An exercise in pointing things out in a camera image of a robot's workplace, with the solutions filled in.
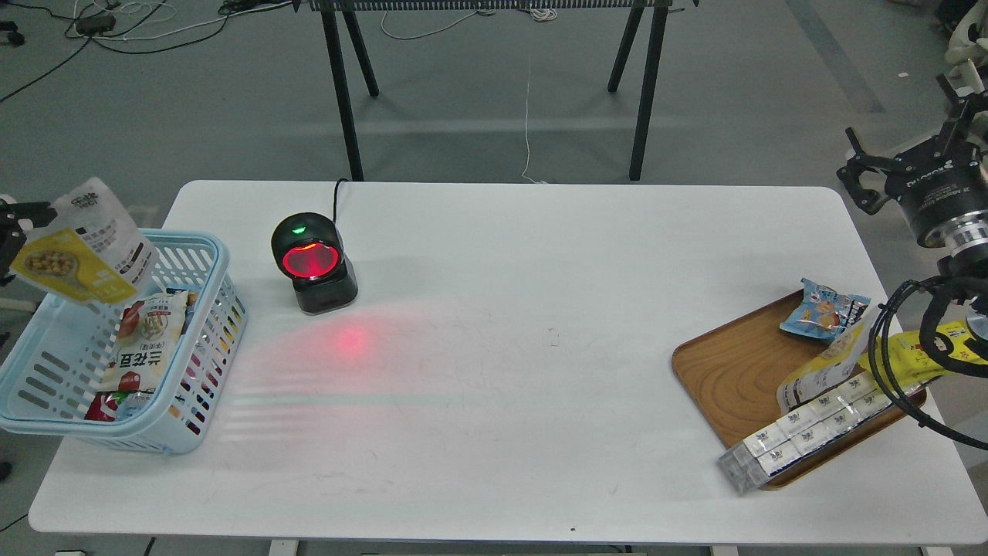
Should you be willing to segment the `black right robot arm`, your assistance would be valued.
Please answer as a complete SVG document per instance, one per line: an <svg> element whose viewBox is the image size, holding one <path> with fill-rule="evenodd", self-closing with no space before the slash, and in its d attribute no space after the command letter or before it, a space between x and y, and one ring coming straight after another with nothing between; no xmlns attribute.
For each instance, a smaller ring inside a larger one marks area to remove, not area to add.
<svg viewBox="0 0 988 556"><path fill-rule="evenodd" d="M963 94L945 75L936 80L949 101L941 130L899 154L878 156L868 154L854 130L847 129L851 153L837 170L837 179L863 212L874 215L894 201L919 246L948 250L934 276L905 281L880 306L868 332L868 362L882 393L918 425L984 450L984 440L920 409L892 368L893 317L911 295L924 292L929 305L919 327L921 348L945 371L986 377L986 162L985 151L969 138L974 120L986 112L986 85L979 70L967 78L968 91Z"/></svg>

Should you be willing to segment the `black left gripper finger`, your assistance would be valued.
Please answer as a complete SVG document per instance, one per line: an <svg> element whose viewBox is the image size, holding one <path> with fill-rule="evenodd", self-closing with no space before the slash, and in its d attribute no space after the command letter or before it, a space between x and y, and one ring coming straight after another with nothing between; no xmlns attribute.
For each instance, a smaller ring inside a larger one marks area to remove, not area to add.
<svg viewBox="0 0 988 556"><path fill-rule="evenodd" d="M1 287L14 280L11 265L27 242L27 232L21 221L33 228L45 228L56 218L56 209L50 203L14 203L1 201Z"/></svg>

